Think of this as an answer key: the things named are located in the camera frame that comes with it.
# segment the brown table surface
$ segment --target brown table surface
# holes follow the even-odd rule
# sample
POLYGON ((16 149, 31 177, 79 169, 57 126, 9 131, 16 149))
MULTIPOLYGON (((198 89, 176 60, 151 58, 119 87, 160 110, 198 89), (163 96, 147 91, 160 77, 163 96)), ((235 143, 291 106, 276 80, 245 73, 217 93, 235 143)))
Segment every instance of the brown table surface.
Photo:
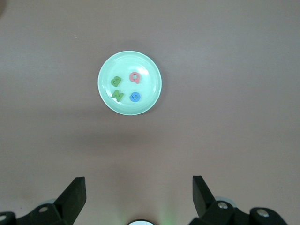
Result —
POLYGON ((192 176, 245 212, 300 216, 300 1, 0 0, 0 211, 85 176, 76 225, 197 216, 192 176), (155 106, 110 110, 103 63, 160 69, 155 106))

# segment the light green plate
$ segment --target light green plate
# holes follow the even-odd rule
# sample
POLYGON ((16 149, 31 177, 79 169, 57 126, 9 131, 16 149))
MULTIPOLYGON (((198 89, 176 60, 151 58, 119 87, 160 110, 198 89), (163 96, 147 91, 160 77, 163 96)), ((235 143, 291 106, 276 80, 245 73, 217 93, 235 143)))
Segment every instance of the light green plate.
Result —
POLYGON ((138 115, 158 100, 162 82, 155 63, 146 55, 124 51, 101 67, 98 89, 105 104, 123 115, 138 115))

